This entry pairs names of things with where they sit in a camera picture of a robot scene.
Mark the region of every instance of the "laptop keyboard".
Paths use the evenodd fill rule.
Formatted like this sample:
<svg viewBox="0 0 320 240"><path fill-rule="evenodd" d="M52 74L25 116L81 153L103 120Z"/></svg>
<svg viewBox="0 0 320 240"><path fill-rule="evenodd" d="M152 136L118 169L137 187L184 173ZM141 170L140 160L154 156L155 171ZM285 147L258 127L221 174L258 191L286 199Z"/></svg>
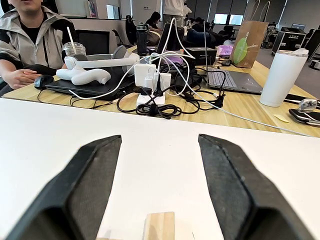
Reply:
<svg viewBox="0 0 320 240"><path fill-rule="evenodd" d="M233 78L230 76L230 73L227 70L222 70L222 69L217 69L216 71L221 71L221 72L209 72L209 85L212 86L221 86L223 81L224 81L224 74L226 75L225 82L223 84L224 87L229 87L229 88L237 88L236 83L234 82Z"/></svg>

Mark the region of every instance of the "vr headset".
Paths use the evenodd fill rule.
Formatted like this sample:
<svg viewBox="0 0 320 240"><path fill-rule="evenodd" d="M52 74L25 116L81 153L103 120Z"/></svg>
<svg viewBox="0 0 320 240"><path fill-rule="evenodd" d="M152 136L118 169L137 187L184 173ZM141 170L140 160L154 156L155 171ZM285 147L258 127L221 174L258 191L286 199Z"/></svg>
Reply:
<svg viewBox="0 0 320 240"><path fill-rule="evenodd" d="M72 70L75 66L82 67L83 69L96 69L96 68L114 68L118 67L117 71L126 73L132 65L140 60L136 53L129 52L123 45L119 46L113 54L98 54L85 56L83 54L75 54L66 56L64 62L68 70ZM129 75L135 73L132 68Z"/></svg>

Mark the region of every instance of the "purple object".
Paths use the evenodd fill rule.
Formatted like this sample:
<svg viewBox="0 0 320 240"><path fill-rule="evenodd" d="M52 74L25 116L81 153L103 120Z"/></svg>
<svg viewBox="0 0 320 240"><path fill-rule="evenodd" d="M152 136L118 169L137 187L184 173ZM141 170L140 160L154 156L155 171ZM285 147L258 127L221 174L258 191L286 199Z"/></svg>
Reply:
<svg viewBox="0 0 320 240"><path fill-rule="evenodd" d="M168 56L167 58L170 59L174 64L182 65L184 63L182 58L179 56Z"/></svg>
<svg viewBox="0 0 320 240"><path fill-rule="evenodd" d="M218 46L217 54L219 56L230 56L233 49L234 49L233 46L220 45L220 46Z"/></svg>

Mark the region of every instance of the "wooden block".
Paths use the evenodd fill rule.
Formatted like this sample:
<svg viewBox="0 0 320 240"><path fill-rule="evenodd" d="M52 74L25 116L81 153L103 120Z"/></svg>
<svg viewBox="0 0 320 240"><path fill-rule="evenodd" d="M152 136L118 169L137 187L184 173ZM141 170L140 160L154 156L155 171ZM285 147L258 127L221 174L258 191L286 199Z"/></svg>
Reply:
<svg viewBox="0 0 320 240"><path fill-rule="evenodd" d="M175 213L148 214L143 240L175 240Z"/></svg>

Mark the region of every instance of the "gray floor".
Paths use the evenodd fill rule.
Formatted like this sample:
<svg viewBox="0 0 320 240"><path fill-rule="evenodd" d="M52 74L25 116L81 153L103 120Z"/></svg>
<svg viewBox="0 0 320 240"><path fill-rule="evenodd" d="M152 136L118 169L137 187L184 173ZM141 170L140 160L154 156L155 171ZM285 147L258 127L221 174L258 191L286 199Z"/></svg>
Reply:
<svg viewBox="0 0 320 240"><path fill-rule="evenodd" d="M271 55L271 49L260 49L256 60L267 68L271 67L274 57ZM308 67L308 63L303 67L295 84L320 99L320 71Z"/></svg>

